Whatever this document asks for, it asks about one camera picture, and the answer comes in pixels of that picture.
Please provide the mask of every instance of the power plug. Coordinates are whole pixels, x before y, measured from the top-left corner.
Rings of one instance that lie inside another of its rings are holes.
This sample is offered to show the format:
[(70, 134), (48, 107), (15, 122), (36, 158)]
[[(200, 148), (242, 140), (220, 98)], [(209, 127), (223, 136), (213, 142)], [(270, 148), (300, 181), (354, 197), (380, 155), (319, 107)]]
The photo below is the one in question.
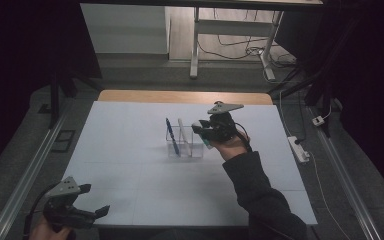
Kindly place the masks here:
[(320, 126), (320, 125), (322, 125), (324, 123), (324, 120), (323, 120), (323, 118), (321, 117), (321, 116), (318, 116), (318, 117), (316, 117), (316, 118), (313, 118), (313, 124), (315, 125), (315, 126)]
[(301, 144), (297, 144), (297, 138), (292, 136), (288, 137), (289, 144), (291, 145), (291, 149), (294, 152), (295, 157), (298, 159), (300, 163), (307, 163), (310, 160), (310, 154), (302, 148)]

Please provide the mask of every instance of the wall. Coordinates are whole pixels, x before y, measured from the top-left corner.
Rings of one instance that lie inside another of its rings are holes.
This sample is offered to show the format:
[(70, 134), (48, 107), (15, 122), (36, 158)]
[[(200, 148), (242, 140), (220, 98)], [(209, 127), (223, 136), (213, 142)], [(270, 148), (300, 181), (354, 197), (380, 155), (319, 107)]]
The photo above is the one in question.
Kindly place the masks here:
[(96, 53), (167, 54), (166, 7), (81, 4)]

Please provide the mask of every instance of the hand-mounted device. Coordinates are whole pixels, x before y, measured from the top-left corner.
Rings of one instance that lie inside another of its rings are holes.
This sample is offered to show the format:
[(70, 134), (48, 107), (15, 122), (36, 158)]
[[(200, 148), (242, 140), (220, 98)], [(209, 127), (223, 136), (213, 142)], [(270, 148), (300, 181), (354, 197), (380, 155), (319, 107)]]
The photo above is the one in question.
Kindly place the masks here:
[[(245, 129), (238, 123), (233, 121), (230, 111), (243, 108), (243, 104), (226, 104), (223, 102), (215, 102), (215, 106), (208, 110), (211, 114), (210, 120), (199, 120), (192, 124), (193, 132), (199, 134), (204, 143), (208, 146), (208, 141), (226, 142), (234, 136), (238, 136), (245, 145), (248, 152), (252, 152), (249, 145), (248, 134)], [(246, 138), (236, 129), (236, 125), (241, 126), (246, 134)]]
[[(79, 210), (73, 206), (74, 201), (80, 194), (88, 193), (91, 184), (78, 186), (73, 177), (68, 177), (63, 181), (52, 184), (46, 188), (36, 199), (30, 214), (26, 216), (24, 225), (24, 239), (29, 238), (30, 225), (33, 213), (39, 200), (45, 195), (48, 201), (43, 209), (43, 216), (48, 223), (52, 224), (53, 230), (59, 232), (63, 226), (89, 229), (96, 219), (108, 214), (110, 206), (102, 207), (95, 212)], [(75, 239), (74, 232), (70, 233), (68, 239)]]

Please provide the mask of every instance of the pen holder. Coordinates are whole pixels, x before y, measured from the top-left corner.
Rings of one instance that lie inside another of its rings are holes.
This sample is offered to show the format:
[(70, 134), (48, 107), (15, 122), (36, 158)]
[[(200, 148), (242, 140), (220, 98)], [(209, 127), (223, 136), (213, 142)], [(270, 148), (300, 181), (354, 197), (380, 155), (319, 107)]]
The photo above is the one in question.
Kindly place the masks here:
[(172, 126), (174, 140), (179, 149), (180, 156), (176, 153), (173, 140), (170, 133), (166, 131), (166, 142), (169, 157), (181, 157), (181, 158), (202, 158), (204, 155), (204, 144), (194, 142), (194, 132), (192, 127), (183, 127), (186, 141), (183, 139), (181, 128), (179, 126)]

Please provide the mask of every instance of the hand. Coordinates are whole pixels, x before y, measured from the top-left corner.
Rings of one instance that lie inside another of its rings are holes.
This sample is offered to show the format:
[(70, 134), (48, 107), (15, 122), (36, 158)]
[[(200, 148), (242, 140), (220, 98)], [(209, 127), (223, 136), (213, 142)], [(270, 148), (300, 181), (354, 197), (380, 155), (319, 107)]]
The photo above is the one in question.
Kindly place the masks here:
[(52, 225), (42, 216), (30, 234), (29, 240), (66, 240), (71, 230), (69, 227), (63, 227), (56, 233), (52, 230)]
[[(239, 132), (244, 136), (245, 139), (247, 139), (246, 135), (243, 132)], [(227, 161), (233, 157), (236, 157), (239, 154), (246, 153), (247, 150), (245, 148), (244, 143), (242, 140), (235, 135), (232, 139), (230, 139), (227, 142), (216, 142), (216, 141), (211, 141), (210, 142), (211, 146), (215, 147), (221, 154), (221, 157)]]

